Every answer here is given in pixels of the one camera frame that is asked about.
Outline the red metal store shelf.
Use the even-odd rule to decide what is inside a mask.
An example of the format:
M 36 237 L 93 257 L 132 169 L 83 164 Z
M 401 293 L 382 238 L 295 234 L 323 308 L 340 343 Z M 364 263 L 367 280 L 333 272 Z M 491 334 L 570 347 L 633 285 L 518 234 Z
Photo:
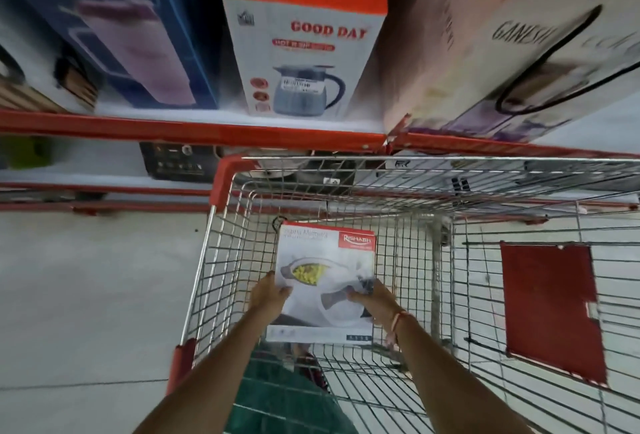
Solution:
M 155 141 L 192 145 L 284 148 L 382 154 L 402 149 L 430 154 L 498 157 L 637 158 L 622 153 L 487 139 L 432 136 L 396 128 L 390 135 L 371 132 L 290 129 L 254 125 L 169 122 L 75 114 L 34 113 L 0 109 L 0 134 L 64 138 Z

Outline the person's left forearm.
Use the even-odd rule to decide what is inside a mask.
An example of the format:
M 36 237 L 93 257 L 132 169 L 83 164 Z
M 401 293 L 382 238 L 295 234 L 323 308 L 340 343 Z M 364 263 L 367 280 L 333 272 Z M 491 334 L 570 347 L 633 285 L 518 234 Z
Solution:
M 132 434 L 222 434 L 251 353 L 286 296 L 255 300 L 240 321 Z

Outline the person's left hand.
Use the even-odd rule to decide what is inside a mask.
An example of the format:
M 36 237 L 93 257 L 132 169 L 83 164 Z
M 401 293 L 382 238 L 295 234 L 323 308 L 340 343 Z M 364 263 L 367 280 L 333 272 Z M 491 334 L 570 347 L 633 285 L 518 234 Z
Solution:
M 290 287 L 287 285 L 279 285 L 276 283 L 274 271 L 268 272 L 261 278 L 250 292 L 249 311 L 258 311 L 264 316 L 273 318 L 282 313 L 286 300 L 277 300 L 274 294 L 276 287 Z

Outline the large beige appliance box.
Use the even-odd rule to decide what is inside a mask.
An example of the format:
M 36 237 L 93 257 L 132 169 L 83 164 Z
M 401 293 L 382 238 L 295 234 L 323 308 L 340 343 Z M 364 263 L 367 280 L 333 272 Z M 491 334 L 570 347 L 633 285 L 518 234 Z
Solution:
M 640 98 L 640 0 L 389 1 L 389 133 L 530 142 Z

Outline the orange thread wristband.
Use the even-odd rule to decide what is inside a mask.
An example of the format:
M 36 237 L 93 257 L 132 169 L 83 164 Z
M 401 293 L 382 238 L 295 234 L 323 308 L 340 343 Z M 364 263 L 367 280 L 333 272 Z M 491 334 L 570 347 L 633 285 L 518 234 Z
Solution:
M 391 323 L 390 323 L 390 327 L 387 330 L 386 333 L 386 337 L 385 337 L 385 345 L 389 350 L 393 350 L 395 349 L 396 345 L 397 345 L 397 328 L 398 325 L 402 322 L 403 319 L 410 317 L 411 315 L 405 311 L 405 310 L 400 310 L 396 313 L 394 313 Z

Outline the green box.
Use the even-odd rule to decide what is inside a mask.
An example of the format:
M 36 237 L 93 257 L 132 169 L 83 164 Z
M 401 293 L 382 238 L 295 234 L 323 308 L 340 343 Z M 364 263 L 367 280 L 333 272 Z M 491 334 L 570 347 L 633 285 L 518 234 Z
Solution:
M 43 136 L 0 136 L 0 169 L 30 170 L 52 164 L 52 139 Z

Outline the black appliance with buttons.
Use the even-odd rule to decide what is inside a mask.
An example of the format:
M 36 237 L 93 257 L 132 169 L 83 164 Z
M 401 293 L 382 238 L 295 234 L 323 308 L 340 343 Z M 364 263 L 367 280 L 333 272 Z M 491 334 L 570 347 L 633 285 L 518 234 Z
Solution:
M 219 162 L 214 147 L 146 141 L 139 146 L 152 179 L 212 184 Z

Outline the white cookware box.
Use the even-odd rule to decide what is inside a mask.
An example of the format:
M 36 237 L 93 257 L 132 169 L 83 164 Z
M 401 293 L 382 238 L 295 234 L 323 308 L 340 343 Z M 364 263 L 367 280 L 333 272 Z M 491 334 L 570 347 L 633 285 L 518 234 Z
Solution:
M 284 221 L 278 231 L 274 281 L 291 293 L 268 325 L 265 340 L 372 343 L 372 316 L 348 295 L 370 294 L 375 268 L 375 232 Z

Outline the person's right forearm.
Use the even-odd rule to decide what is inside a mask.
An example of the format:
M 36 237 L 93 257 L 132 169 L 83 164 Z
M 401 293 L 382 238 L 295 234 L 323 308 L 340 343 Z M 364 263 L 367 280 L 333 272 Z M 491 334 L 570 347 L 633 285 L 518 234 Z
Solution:
M 533 434 L 524 420 L 421 327 L 397 328 L 397 345 L 435 434 Z

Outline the white and orange kettle box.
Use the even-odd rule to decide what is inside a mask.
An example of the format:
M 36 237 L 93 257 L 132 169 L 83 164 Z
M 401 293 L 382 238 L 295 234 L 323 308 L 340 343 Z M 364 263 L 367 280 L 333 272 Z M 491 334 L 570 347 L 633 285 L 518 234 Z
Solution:
M 222 0 L 248 112 L 343 120 L 388 0 Z

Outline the red plastic cart seat flap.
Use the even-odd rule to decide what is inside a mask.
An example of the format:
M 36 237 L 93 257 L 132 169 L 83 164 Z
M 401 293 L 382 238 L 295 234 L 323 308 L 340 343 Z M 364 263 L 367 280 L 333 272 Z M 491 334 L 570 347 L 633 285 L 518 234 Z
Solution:
M 506 352 L 607 384 L 591 248 L 500 242 Z

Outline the green garment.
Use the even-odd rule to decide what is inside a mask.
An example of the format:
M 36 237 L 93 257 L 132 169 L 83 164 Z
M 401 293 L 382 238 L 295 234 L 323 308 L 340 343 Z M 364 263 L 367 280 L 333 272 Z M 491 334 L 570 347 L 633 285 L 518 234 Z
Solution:
M 358 434 L 316 357 L 293 349 L 292 365 L 260 342 L 244 371 L 224 434 Z

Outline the blue flask box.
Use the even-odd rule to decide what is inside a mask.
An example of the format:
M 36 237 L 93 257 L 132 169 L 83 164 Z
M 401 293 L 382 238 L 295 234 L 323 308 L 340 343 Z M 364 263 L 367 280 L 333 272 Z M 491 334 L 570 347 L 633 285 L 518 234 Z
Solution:
M 198 0 L 26 0 L 137 109 L 217 109 L 219 39 Z

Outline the person's right hand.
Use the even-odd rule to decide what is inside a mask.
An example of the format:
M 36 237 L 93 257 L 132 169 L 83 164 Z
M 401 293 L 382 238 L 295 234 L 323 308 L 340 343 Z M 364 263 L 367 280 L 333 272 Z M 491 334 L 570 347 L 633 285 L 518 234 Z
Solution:
M 393 293 L 377 278 L 373 281 L 372 292 L 366 294 L 369 295 L 369 302 L 359 304 L 372 315 L 375 324 L 382 326 L 387 332 L 394 313 L 403 308 L 396 302 Z

